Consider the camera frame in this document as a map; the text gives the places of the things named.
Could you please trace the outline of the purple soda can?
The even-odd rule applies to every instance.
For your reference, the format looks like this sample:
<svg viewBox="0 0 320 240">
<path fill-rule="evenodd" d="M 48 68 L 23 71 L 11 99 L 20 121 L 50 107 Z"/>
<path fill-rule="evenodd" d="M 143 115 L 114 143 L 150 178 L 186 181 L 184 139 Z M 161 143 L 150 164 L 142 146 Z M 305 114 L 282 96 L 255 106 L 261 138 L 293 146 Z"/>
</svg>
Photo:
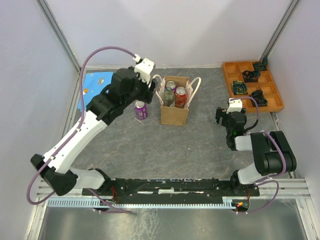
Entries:
<svg viewBox="0 0 320 240">
<path fill-rule="evenodd" d="M 148 117 L 147 104 L 143 101 L 137 100 L 134 103 L 134 111 L 136 118 L 139 120 L 144 120 Z"/>
</svg>

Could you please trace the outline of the green glass bottle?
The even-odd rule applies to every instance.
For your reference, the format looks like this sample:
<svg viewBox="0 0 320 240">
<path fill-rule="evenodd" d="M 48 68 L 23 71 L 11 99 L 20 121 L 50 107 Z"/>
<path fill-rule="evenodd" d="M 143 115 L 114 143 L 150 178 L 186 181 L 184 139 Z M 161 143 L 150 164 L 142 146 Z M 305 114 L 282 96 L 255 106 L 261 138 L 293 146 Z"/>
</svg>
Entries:
<svg viewBox="0 0 320 240">
<path fill-rule="evenodd" d="M 173 92 L 171 87 L 168 87 L 163 93 L 163 106 L 171 107 L 175 104 L 175 93 Z"/>
</svg>

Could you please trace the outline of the silver top soda can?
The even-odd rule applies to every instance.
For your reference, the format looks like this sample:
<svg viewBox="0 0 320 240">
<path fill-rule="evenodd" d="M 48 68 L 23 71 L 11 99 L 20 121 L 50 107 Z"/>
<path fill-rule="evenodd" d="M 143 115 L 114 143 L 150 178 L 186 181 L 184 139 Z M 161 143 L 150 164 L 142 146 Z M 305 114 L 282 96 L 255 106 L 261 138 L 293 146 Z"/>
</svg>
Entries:
<svg viewBox="0 0 320 240">
<path fill-rule="evenodd" d="M 171 89 L 173 92 L 176 91 L 177 89 L 177 84 L 175 81 L 173 80 L 169 80 L 165 83 L 165 91 L 169 91 L 169 89 Z"/>
</svg>

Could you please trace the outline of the red cola can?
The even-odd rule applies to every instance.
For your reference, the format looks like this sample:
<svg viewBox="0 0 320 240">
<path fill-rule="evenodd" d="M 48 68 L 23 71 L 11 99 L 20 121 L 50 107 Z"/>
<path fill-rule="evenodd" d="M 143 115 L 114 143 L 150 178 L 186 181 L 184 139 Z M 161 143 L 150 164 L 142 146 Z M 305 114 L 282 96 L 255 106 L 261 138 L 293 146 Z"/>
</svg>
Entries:
<svg viewBox="0 0 320 240">
<path fill-rule="evenodd" d="M 183 108 L 187 102 L 187 91 L 184 87 L 179 86 L 175 92 L 175 106 L 177 108 Z"/>
</svg>

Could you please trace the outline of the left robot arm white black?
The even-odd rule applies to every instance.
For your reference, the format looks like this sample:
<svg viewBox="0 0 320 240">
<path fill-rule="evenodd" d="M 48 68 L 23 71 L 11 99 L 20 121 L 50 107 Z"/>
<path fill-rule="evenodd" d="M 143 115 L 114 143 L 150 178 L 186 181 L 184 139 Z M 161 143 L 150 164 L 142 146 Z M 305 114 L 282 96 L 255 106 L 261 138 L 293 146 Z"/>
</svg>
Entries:
<svg viewBox="0 0 320 240">
<path fill-rule="evenodd" d="M 88 143 L 134 101 L 151 103 L 157 82 L 151 78 L 153 67 L 121 68 L 113 73 L 111 83 L 94 96 L 84 115 L 61 141 L 44 155 L 35 154 L 31 163 L 58 195 L 73 188 L 94 189 L 106 195 L 111 189 L 107 175 L 99 169 L 81 170 L 71 165 Z"/>
</svg>

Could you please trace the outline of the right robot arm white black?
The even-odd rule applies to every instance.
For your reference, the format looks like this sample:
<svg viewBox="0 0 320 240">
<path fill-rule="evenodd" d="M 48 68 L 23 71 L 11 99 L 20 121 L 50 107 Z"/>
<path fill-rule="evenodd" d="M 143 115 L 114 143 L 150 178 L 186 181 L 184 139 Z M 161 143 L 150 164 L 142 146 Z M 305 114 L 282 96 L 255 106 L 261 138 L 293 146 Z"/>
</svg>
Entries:
<svg viewBox="0 0 320 240">
<path fill-rule="evenodd" d="M 229 181 L 221 181 L 221 185 L 214 187 L 217 191 L 228 196 L 244 197 L 249 193 L 258 196 L 255 184 L 296 170 L 296 157 L 282 131 L 249 133 L 259 121 L 246 128 L 244 108 L 230 111 L 218 107 L 215 120 L 225 127 L 226 144 L 232 151 L 252 152 L 253 155 L 253 163 L 234 171 Z"/>
</svg>

